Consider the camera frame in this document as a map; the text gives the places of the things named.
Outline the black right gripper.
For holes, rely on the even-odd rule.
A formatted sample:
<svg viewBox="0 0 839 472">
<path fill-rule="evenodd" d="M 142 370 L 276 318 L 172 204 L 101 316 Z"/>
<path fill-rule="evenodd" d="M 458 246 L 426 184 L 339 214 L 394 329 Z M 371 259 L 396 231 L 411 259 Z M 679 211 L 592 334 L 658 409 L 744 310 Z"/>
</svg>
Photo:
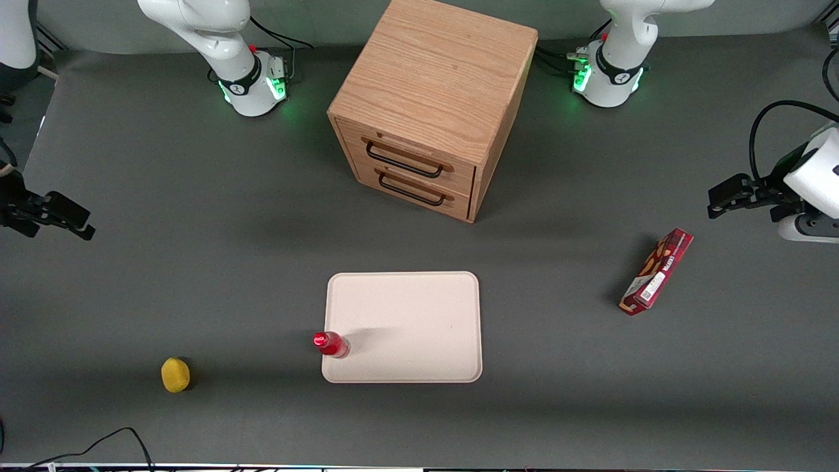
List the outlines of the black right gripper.
<svg viewBox="0 0 839 472">
<path fill-rule="evenodd" d="M 60 192 L 41 196 L 28 190 L 18 169 L 1 171 L 1 226 L 34 238 L 40 225 L 66 230 L 90 241 L 96 228 L 87 224 L 90 212 Z"/>
</svg>

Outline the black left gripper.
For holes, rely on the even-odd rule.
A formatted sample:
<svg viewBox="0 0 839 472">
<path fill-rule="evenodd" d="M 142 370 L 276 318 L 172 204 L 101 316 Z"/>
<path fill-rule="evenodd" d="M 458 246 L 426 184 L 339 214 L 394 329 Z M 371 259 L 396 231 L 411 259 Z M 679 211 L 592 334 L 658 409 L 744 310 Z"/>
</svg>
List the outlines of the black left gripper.
<svg viewBox="0 0 839 472">
<path fill-rule="evenodd" d="M 753 180 L 745 173 L 734 176 L 713 186 L 710 190 L 707 216 L 717 219 L 740 209 L 751 210 L 757 207 L 772 207 L 770 218 L 779 223 L 785 217 L 806 214 L 814 215 L 814 207 L 784 182 L 784 178 L 803 162 L 806 146 L 799 146 L 784 155 L 774 165 L 770 173 L 761 176 L 757 167 L 757 158 L 753 157 Z"/>
</svg>

